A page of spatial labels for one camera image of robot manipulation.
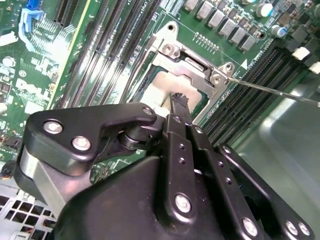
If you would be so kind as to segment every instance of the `hole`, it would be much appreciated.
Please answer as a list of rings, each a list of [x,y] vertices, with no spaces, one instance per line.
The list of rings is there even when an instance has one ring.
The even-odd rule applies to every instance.
[[[8,214],[5,216],[5,219],[9,219],[10,220],[12,218],[12,216],[14,215],[14,213],[15,213],[15,211],[10,210],[8,212]]]
[[[231,179],[230,179],[230,178],[228,178],[228,177],[225,179],[225,181],[226,181],[226,183],[227,183],[227,184],[232,184]]]
[[[24,211],[24,212],[29,212],[30,209],[32,208],[32,204],[24,202],[22,203],[22,205],[20,206],[19,210]]]
[[[43,209],[44,208],[42,206],[34,205],[31,213],[35,215],[41,215]]]
[[[15,203],[12,206],[12,208],[13,209],[17,209],[19,207],[20,203],[21,203],[21,201],[19,201],[19,200],[15,201]]]
[[[45,235],[44,240],[49,240],[49,235],[50,235],[50,232],[47,232],[46,235]]]
[[[42,225],[44,227],[53,229],[55,227],[55,225],[56,225],[56,222],[52,221],[52,220],[49,220],[49,219],[46,219],[46,220],[43,221]]]
[[[50,216],[50,214],[51,214],[51,211],[49,211],[49,210],[44,210],[44,212],[43,212],[43,215],[45,215],[45,216]]]
[[[27,216],[27,214],[24,214],[22,212],[17,212],[14,215],[12,221],[22,224],[24,222],[24,220],[26,219],[26,216]]]
[[[266,34],[264,33],[264,32],[260,32],[260,34],[259,34],[259,39],[265,39],[266,38]]]
[[[220,83],[220,78],[219,78],[219,77],[216,77],[216,78],[214,79],[214,83],[215,83],[215,84],[219,84],[219,83]]]
[[[182,165],[185,165],[186,164],[186,160],[183,157],[180,157],[179,163],[181,163]]]
[[[9,198],[5,196],[0,196],[0,205],[4,206],[8,202]]]
[[[36,229],[36,230],[34,230],[31,239],[33,239],[33,240],[42,240],[42,238],[44,237],[45,233],[46,233],[45,231],[41,231],[41,230]]]
[[[38,221],[38,218],[36,216],[28,216],[28,218],[25,221],[25,224],[35,226]]]
[[[227,72],[230,72],[232,70],[232,65],[228,64],[227,66],[225,66],[225,69]]]
[[[28,233],[30,234],[32,232],[33,228],[32,227],[28,227],[28,226],[23,226],[20,230],[20,232],[23,232],[23,233]]]

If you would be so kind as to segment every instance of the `dimm slot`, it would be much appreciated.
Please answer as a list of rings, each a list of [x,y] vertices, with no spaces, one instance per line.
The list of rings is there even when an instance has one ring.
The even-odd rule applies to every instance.
[[[278,89],[282,90],[279,87],[279,83],[282,83],[282,80],[292,71],[293,64],[292,62],[288,62],[288,58],[280,58],[280,63],[276,67],[273,65],[272,73],[265,76],[266,79],[271,81],[267,84],[268,88],[272,89]],[[254,113],[254,110],[257,105],[263,104],[272,94],[263,92],[261,90],[254,89],[252,95],[246,95],[244,97],[245,102],[240,104],[239,108],[236,109],[239,117],[232,116],[231,119],[227,118],[228,124],[226,125],[226,129],[220,128],[217,132],[215,131],[214,134],[210,136],[210,141],[214,144],[220,143],[220,139],[223,138],[224,135],[230,135],[231,133],[234,133],[234,129],[236,129],[234,126],[237,126],[237,124],[240,122],[242,123],[244,119],[246,119],[248,116],[252,115]]]
[[[281,88],[286,89],[291,84],[291,82],[301,73],[302,73],[301,69],[295,70],[294,73],[292,73],[291,76],[288,78],[289,80],[286,81],[281,86]],[[261,116],[261,114],[263,114],[263,112],[268,108],[268,106],[270,106],[270,104],[272,104],[276,99],[277,99],[276,95],[270,96],[268,100],[260,108],[257,109],[254,115],[252,115],[252,117],[248,120],[248,122],[251,124],[256,119],[258,119],[258,117]],[[237,134],[229,135],[226,138],[222,139],[220,142],[229,143],[232,145],[237,140],[237,138],[239,138],[248,129],[248,127],[250,127],[250,125],[243,125],[239,127],[239,129],[237,130]]]
[[[82,52],[80,54],[80,57],[77,60],[77,63],[74,67],[73,73],[71,75],[71,78],[68,82],[67,88],[64,92],[64,95],[59,103],[59,105],[56,106],[56,108],[66,108],[69,107],[69,102],[71,98],[71,92],[74,89],[74,85],[78,79],[78,74],[80,72],[80,69],[85,62],[87,58],[90,58],[91,55],[93,55],[93,52],[90,50],[90,45],[93,44],[93,42],[97,43],[99,39],[102,37],[102,32],[99,31],[101,25],[102,29],[108,26],[108,22],[110,20],[110,11],[108,10],[108,4],[110,0],[103,0],[101,3],[98,13],[96,15],[94,24],[93,24],[93,29],[92,29],[92,34],[90,34],[89,38],[85,41],[85,44],[82,48]]]
[[[257,77],[261,74],[262,70],[266,68],[268,64],[272,62],[274,58],[279,54],[276,49],[266,52],[262,58],[253,66],[253,68],[246,73],[243,79],[250,83],[255,83]],[[242,85],[237,85],[231,95],[220,105],[217,111],[206,121],[204,125],[204,131],[210,135],[219,121],[227,114],[228,110],[232,108],[246,92],[248,88]]]
[[[115,68],[115,71],[112,75],[111,80],[113,82],[117,82],[118,78],[121,76],[121,74],[124,72],[124,70],[126,69],[127,63],[130,61],[130,59],[132,58],[133,54],[135,53],[137,46],[143,36],[143,34],[145,33],[146,29],[148,28],[150,22],[152,21],[152,18],[154,16],[154,14],[156,13],[160,3],[162,0],[155,0],[153,1],[151,4],[149,2],[149,4],[147,5],[143,17],[142,17],[142,21],[141,23],[138,25],[138,29],[137,31],[135,31],[135,35],[132,36],[131,39],[133,39],[133,41],[129,42],[129,44],[126,46],[125,50],[124,50],[124,54],[120,57],[120,60]],[[134,70],[131,71],[130,76],[128,78],[128,81],[124,87],[124,90],[122,92],[121,98],[120,98],[120,103],[124,102],[124,99],[126,97],[126,92],[128,91],[129,87],[131,86],[131,82],[132,82],[132,77],[134,74]],[[109,92],[104,91],[102,98],[99,102],[99,104],[106,104],[110,94],[112,93],[112,90],[110,90]]]
[[[270,84],[268,82],[272,81],[272,75],[279,70],[279,67],[285,62],[286,59],[283,59],[281,57],[275,59],[275,61],[272,62],[272,64],[269,64],[267,67],[263,69],[263,71],[259,74],[261,77],[258,81],[259,85],[262,86],[268,86],[270,87]],[[251,87],[246,87],[245,91],[247,92],[245,94],[245,97],[238,98],[236,103],[228,109],[227,114],[223,117],[222,122],[219,124],[224,125],[227,127],[234,119],[237,118],[239,113],[243,109],[247,111],[247,104],[250,102],[250,100],[258,93],[259,90],[251,88]],[[224,131],[224,127],[220,127],[220,129],[217,129],[216,126],[213,130],[212,133],[210,133],[209,139],[213,141],[213,139],[217,138],[221,134],[222,131]]]
[[[135,19],[138,18],[141,8],[143,6],[144,0],[137,0],[132,4],[128,14],[121,21],[121,26],[119,27],[120,34],[116,35],[116,39],[112,41],[109,49],[109,54],[106,56],[106,60],[103,63],[102,71],[99,73],[97,80],[90,93],[87,95],[84,105],[90,106],[93,104],[95,97],[98,94],[99,89],[101,88],[104,80],[107,78],[107,74],[109,73],[110,67],[113,61],[116,59],[117,53],[120,51],[122,46],[125,43],[125,40],[128,37],[128,34],[132,31]]]
[[[73,100],[71,101],[70,107],[74,108],[79,106],[80,101],[83,97],[84,91],[94,72],[94,69],[96,68],[99,58],[103,53],[103,51],[105,50],[108,40],[111,38],[113,31],[115,30],[116,25],[119,22],[120,15],[126,6],[126,2],[127,0],[120,0],[120,1],[117,1],[115,5],[113,4],[112,6],[113,8],[111,9],[112,11],[111,16],[110,16],[111,22],[107,24],[107,28],[103,32],[102,38],[98,42],[98,45],[94,51],[93,57],[90,60],[89,67],[85,71],[84,76],[80,81],[80,84],[78,84],[76,88],[76,92]]]

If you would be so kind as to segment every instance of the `green circuit board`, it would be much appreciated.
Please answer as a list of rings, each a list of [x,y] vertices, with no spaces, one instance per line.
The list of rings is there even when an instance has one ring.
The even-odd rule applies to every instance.
[[[42,13],[37,12],[35,14],[40,17],[38,19],[33,17],[30,20],[28,27],[32,29],[25,33],[25,37],[33,47],[33,50],[30,50],[30,47],[28,49],[20,35],[22,9],[26,8],[28,1],[0,0],[0,104],[5,109],[1,112],[2,108],[0,107],[1,161],[8,161],[17,157],[19,150],[17,141],[20,141],[23,136],[24,126],[30,114],[54,109],[61,105],[63,100],[65,101],[62,104],[63,107],[79,107],[85,104],[91,89],[95,85],[95,76],[100,73],[93,71],[88,76],[88,81],[83,86],[81,94],[79,94],[79,86],[82,86],[81,80],[83,76],[87,75],[83,69],[79,68],[77,70],[79,58],[86,49],[93,53],[99,48],[95,40],[89,45],[88,41],[92,36],[97,38],[102,35],[102,32],[93,32],[95,21],[102,17],[98,15],[100,8],[106,5],[106,11],[103,12],[105,16],[102,18],[110,18],[112,9],[119,6],[117,4],[120,1],[70,1],[76,2],[76,4],[73,5],[72,19],[65,25],[57,22],[55,16],[58,4],[63,1],[43,0],[40,2],[37,10],[42,11]],[[126,45],[135,40],[133,36],[139,24],[142,23],[144,12],[155,2],[155,0],[141,2],[141,8],[136,13],[137,18],[134,19],[135,25],[133,25],[132,32],[128,32],[128,37],[123,44],[124,47],[120,48],[120,54],[114,57],[113,65],[118,64],[119,59],[121,59],[121,52],[125,51]],[[125,63],[115,87],[111,88],[106,103],[115,104],[119,101],[119,95],[123,92],[137,57],[144,50],[150,37],[169,21],[174,21],[178,25],[177,40],[179,42],[216,66],[232,62],[235,66],[233,77],[239,79],[255,65],[274,41],[275,35],[271,33],[272,26],[278,24],[290,32],[299,24],[302,14],[306,13],[309,17],[305,24],[306,31],[309,34],[315,34],[318,30],[314,24],[317,20],[313,16],[315,4],[311,4],[312,1],[309,0],[257,0],[251,4],[243,4],[239,0],[198,0],[195,2],[197,3],[196,7],[192,10],[186,8],[187,0],[162,0],[157,5],[155,11],[152,12],[149,24],[141,35],[140,41],[133,49],[132,56],[129,58],[130,61]],[[244,29],[247,36],[254,39],[254,44],[248,50],[240,49],[239,44],[231,42],[230,37],[219,32],[221,29],[212,28],[208,25],[209,17],[200,19],[198,17],[199,9],[204,2],[210,3],[212,10],[218,9],[221,11],[226,19],[232,20],[235,26]],[[266,17],[258,17],[256,14],[256,8],[262,2],[273,4],[273,10]],[[104,61],[108,54],[108,48],[112,46],[117,36],[122,34],[120,31],[122,21],[128,17],[128,12],[132,9],[134,3],[133,0],[125,1],[123,11],[114,25],[110,38],[98,55],[97,63]],[[292,5],[294,5],[294,9],[288,17],[288,13],[286,15],[285,13],[289,11]],[[114,74],[112,66],[109,66],[106,76]],[[74,83],[73,87],[70,87],[72,78]],[[104,90],[110,84],[110,78],[105,77],[90,105],[101,103]],[[215,112],[215,108],[219,107],[219,104],[232,94],[233,87],[234,85],[230,85],[215,107],[203,118],[200,125],[204,124],[207,118]],[[76,96],[79,98],[77,104],[70,105],[69,103]],[[118,170],[120,167],[114,167],[114,164],[118,161],[120,162],[117,166],[125,166],[133,160],[114,159],[108,163],[107,167]]]

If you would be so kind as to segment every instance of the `ram slot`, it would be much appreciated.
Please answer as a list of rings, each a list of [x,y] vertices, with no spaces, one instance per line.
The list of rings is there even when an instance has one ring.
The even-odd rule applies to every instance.
[[[115,40],[112,41],[108,54],[105,56],[103,62],[103,67],[97,78],[94,81],[94,85],[91,88],[89,94],[87,95],[84,106],[92,105],[104,80],[108,79],[107,75],[109,73],[110,67],[114,60],[116,59],[117,54],[124,46],[126,39],[129,36],[129,33],[134,28],[136,20],[139,18],[141,8],[145,0],[136,0],[134,4],[131,4],[130,10],[127,12],[127,15],[121,20],[120,27],[118,28],[118,34],[115,36]]]
[[[116,3],[115,8],[111,13],[111,22],[108,24],[106,30],[103,32],[103,36],[100,39],[97,48],[90,60],[90,64],[88,69],[86,70],[81,82],[79,82],[74,98],[71,101],[70,107],[78,107],[80,104],[81,99],[84,96],[84,92],[88,86],[88,82],[92,78],[92,74],[95,72],[97,63],[102,56],[102,53],[105,51],[108,41],[111,39],[111,36],[117,26],[117,23],[120,20],[121,13],[123,12],[126,6],[127,0],[120,0]]]

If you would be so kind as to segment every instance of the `silver screw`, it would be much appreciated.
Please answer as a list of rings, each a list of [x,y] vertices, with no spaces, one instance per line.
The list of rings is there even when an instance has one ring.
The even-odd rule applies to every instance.
[[[87,151],[91,147],[90,141],[84,136],[77,136],[72,140],[72,145],[74,148],[80,151]]]
[[[243,226],[245,230],[251,235],[251,236],[257,236],[258,235],[258,229],[256,228],[253,221],[251,221],[249,218],[245,217],[242,220]]]
[[[306,225],[304,225],[302,222],[299,222],[299,228],[301,229],[301,231],[303,232],[303,234],[309,236],[310,232],[308,230],[308,228],[306,227]]]
[[[203,134],[204,132],[202,131],[202,129],[198,126],[195,127],[195,130],[197,131],[198,134]]]
[[[231,153],[231,150],[227,146],[223,146],[222,148],[227,154]]]
[[[152,111],[150,110],[150,108],[148,107],[144,107],[143,108],[144,113],[148,114],[148,115],[152,115]]]
[[[298,235],[298,230],[296,229],[295,225],[293,225],[292,222],[286,221],[285,225],[289,229],[290,233],[292,233],[293,235],[296,235],[296,236]]]
[[[183,213],[188,213],[191,210],[191,203],[188,198],[185,196],[178,194],[175,196],[175,205],[178,207],[178,209]]]
[[[174,116],[173,119],[177,122],[177,123],[181,123],[181,120],[178,116]]]
[[[63,127],[60,123],[56,121],[47,121],[43,125],[43,129],[50,134],[59,134],[62,132]]]

